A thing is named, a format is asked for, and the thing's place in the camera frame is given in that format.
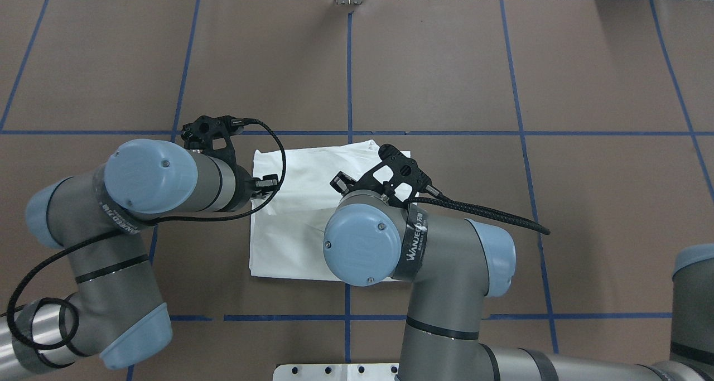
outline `table surface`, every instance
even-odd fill
[[[483,342],[667,358],[674,258],[714,240],[711,3],[3,0],[0,16],[0,300],[51,254],[23,223],[31,195],[129,139],[174,141],[201,114],[231,114],[287,148],[389,142],[451,198],[551,228],[505,226],[518,266],[486,304]],[[248,170],[274,149],[262,132],[235,144]],[[130,371],[89,358],[37,379],[398,360],[409,285],[250,277],[248,227],[147,233],[171,345]],[[59,262],[23,301],[75,289]]]

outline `black cable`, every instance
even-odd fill
[[[112,230],[111,232],[107,232],[104,234],[99,234],[99,236],[92,237],[91,239],[87,239],[81,243],[74,244],[74,246],[66,248],[57,254],[54,254],[52,257],[49,257],[48,259],[45,259],[43,262],[40,262],[36,267],[34,267],[30,272],[28,272],[27,275],[18,283],[17,287],[15,288],[15,291],[12,292],[12,295],[10,296],[10,300],[7,302],[7,312],[8,313],[15,313],[17,311],[17,301],[20,299],[20,295],[22,295],[22,292],[25,291],[25,288],[27,285],[30,283],[30,281],[37,275],[41,270],[44,269],[44,267],[47,267],[49,264],[57,261],[58,259],[67,256],[73,252],[76,252],[77,250],[81,249],[82,247],[89,246],[89,244],[94,244],[96,242],[109,239],[110,237],[114,236],[119,236],[120,234],[123,234],[123,232],[120,229],[117,230]],[[58,343],[53,343],[51,345],[45,345],[44,343],[37,343],[33,340],[31,340],[31,335],[30,337],[26,337],[25,334],[23,334],[20,331],[20,328],[17,327],[17,324],[15,323],[15,315],[7,315],[7,328],[10,330],[10,333],[12,336],[20,341],[20,343],[23,343],[23,345],[28,346],[29,348],[33,348],[36,350],[52,350],[52,349],[58,349],[63,346],[66,346],[72,338],[74,338],[74,335],[77,333],[77,329],[79,328],[79,313],[77,312],[77,307],[74,307],[70,302],[67,302],[66,300],[62,299],[52,299],[51,303],[59,305],[61,307],[64,307],[65,309],[69,310],[72,315],[74,316],[74,323],[72,324],[72,328],[69,330],[67,333],[66,337],[62,338]]]
[[[273,137],[275,140],[276,144],[278,144],[278,148],[280,149],[280,155],[281,155],[281,160],[283,164],[283,169],[281,171],[280,179],[278,180],[278,185],[276,185],[275,190],[268,195],[265,201],[263,201],[262,204],[258,205],[256,208],[250,211],[246,211],[245,213],[242,214],[237,214],[237,215],[231,215],[231,216],[216,216],[215,218],[201,218],[200,216],[166,216],[165,218],[158,218],[154,219],[151,221],[148,221],[147,224],[150,226],[154,226],[159,223],[165,223],[166,221],[230,221],[234,219],[240,219],[240,218],[245,218],[246,216],[250,216],[251,214],[257,213],[257,211],[262,210],[268,203],[273,200],[275,197],[275,194],[278,193],[280,188],[283,186],[283,181],[285,180],[285,172],[287,170],[287,159],[285,155],[285,147],[283,147],[283,143],[278,139],[277,134],[268,127],[267,124],[261,122],[258,119],[244,119],[246,124],[257,124],[263,129],[268,132],[268,134]],[[57,254],[54,254],[53,256],[49,257],[48,259],[45,259],[43,262],[39,263],[34,267],[30,272],[28,272],[27,275],[20,281],[20,283],[17,285],[15,288],[15,291],[12,293],[10,296],[10,300],[8,300],[7,303],[7,312],[8,313],[15,313],[17,311],[17,301],[20,299],[20,295],[22,295],[22,292],[25,291],[25,288],[27,285],[30,283],[30,281],[45,267],[47,267],[49,264],[57,261],[58,259],[61,259],[62,257],[66,257],[67,255],[76,252],[77,250],[89,246],[90,244],[94,244],[96,242],[109,239],[110,237],[115,237],[119,236],[120,234],[123,234],[123,231],[120,229],[112,230],[110,232],[104,233],[104,234],[99,234],[99,236],[94,236],[90,239],[87,239],[81,243],[75,244],[74,246],[68,247]],[[10,330],[10,333],[12,336],[20,341],[20,343],[23,343],[23,345],[28,346],[29,348],[33,348],[36,350],[52,350],[52,349],[58,349],[63,346],[66,346],[69,342],[71,342],[72,338],[74,338],[74,335],[77,333],[77,329],[79,328],[79,313],[77,311],[77,308],[72,305],[70,302],[67,302],[66,300],[62,299],[54,299],[54,298],[46,298],[44,299],[45,304],[56,304],[61,307],[64,307],[65,309],[69,310],[72,315],[74,316],[74,323],[72,324],[71,330],[67,333],[66,337],[62,338],[58,343],[53,343],[51,345],[45,345],[43,343],[36,343],[33,340],[31,340],[31,335],[30,337],[27,337],[25,334],[23,334],[18,328],[16,322],[15,322],[15,315],[7,315],[7,327]]]
[[[551,233],[548,228],[536,223],[535,221],[523,218],[522,216],[505,213],[504,211],[494,210],[493,208],[488,208],[487,206],[473,205],[461,201],[453,201],[449,200],[449,198],[446,197],[437,200],[435,198],[415,196],[413,198],[407,198],[406,200],[404,200],[405,204],[411,204],[413,202],[443,206],[444,208],[448,208],[449,210],[461,211],[462,213],[482,216],[483,218],[493,219],[494,221],[499,221],[500,223],[507,223],[515,226],[520,226],[521,228],[535,230],[536,232],[542,234]]]

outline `white cloth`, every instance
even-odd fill
[[[325,226],[342,198],[330,182],[340,171],[359,179],[382,161],[378,150],[372,140],[342,147],[287,150],[283,187],[270,204],[250,217],[250,274],[339,281],[322,253]],[[280,173],[281,166],[279,151],[255,151],[254,177]],[[262,201],[253,200],[253,208]]]

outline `blue joint cap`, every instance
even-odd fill
[[[323,253],[332,274],[342,282],[370,286],[394,272],[401,238],[387,214],[371,205],[350,204],[328,221]]]
[[[134,139],[109,157],[104,185],[112,200],[142,214],[171,211],[188,200],[199,180],[191,154],[173,142]]]
[[[64,247],[52,237],[49,231],[47,210],[49,209],[49,201],[52,200],[52,195],[54,195],[55,190],[67,179],[69,179],[69,177],[40,190],[36,195],[30,198],[30,201],[27,203],[27,208],[25,208],[25,223],[30,229],[30,233],[33,234],[40,243],[53,249],[64,249]]]
[[[109,370],[127,368],[161,351],[172,337],[171,318],[166,303],[161,303],[99,353],[99,357]]]
[[[714,244],[697,244],[696,246],[689,246],[677,254],[672,277],[674,277],[680,269],[688,265],[696,264],[697,262],[712,258],[714,258]]]
[[[510,287],[515,274],[515,244],[505,229],[490,224],[466,219],[474,227],[484,247],[486,264],[489,265],[489,294],[487,297],[503,296]]]

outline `robotic arm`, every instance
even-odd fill
[[[33,196],[26,210],[30,231],[46,246],[64,249],[55,257],[69,252],[78,291],[66,300],[45,298],[14,310],[29,279],[56,258],[21,282],[3,315],[12,317],[0,323],[0,379],[48,373],[96,354],[107,368],[126,368],[168,345],[166,303],[138,233],[166,220],[242,218],[267,204],[281,180],[250,177],[235,163],[230,142],[248,124],[264,126],[276,139],[284,177],[283,147],[265,124],[202,116],[183,127],[184,148],[135,139],[118,147],[107,164]],[[214,149],[219,138],[225,147]],[[235,211],[268,194],[261,206],[236,216],[166,216]]]
[[[515,273],[515,246],[502,228],[430,215],[425,202],[506,223],[548,229],[506,213],[447,199],[416,162],[383,145],[382,164],[353,180],[338,173],[342,201],[327,224],[324,256],[330,270],[354,286],[388,276],[412,282],[396,379],[399,381],[712,381],[714,378],[714,244],[689,247],[677,259],[671,361],[652,366],[546,355],[479,343],[484,297],[503,295]],[[387,166],[393,177],[378,182]],[[406,183],[404,201],[395,189]],[[425,192],[434,198],[417,198]]]

